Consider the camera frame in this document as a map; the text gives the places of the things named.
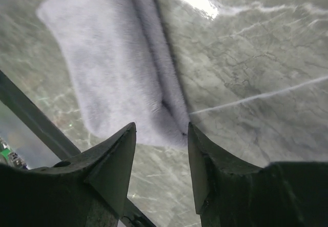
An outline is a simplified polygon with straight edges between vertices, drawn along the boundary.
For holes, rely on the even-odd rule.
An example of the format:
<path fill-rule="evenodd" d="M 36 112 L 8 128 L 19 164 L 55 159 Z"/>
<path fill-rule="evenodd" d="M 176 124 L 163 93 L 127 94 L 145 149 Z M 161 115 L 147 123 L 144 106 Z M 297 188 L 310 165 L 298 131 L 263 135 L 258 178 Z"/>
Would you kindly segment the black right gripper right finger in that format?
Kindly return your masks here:
<path fill-rule="evenodd" d="M 327 163 L 261 168 L 188 126 L 195 211 L 202 226 L 327 226 Z"/>

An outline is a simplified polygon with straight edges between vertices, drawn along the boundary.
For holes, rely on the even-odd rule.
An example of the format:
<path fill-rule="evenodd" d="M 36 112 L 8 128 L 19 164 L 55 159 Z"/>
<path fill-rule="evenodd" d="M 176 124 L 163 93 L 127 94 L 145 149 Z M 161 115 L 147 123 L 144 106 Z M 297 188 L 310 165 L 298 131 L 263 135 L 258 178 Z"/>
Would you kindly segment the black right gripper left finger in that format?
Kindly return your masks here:
<path fill-rule="evenodd" d="M 117 226 L 136 146 L 129 123 L 100 144 L 52 167 L 1 165 L 1 226 Z"/>

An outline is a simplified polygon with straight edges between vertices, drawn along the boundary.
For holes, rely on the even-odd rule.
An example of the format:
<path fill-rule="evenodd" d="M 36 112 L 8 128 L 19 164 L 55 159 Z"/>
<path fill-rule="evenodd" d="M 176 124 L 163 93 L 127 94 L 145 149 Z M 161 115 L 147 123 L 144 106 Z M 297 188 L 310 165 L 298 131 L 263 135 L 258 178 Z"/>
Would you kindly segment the grey towel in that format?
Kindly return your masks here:
<path fill-rule="evenodd" d="M 84 124 L 108 138 L 185 148 L 189 117 L 154 0 L 45 0 L 38 17 L 66 60 Z"/>

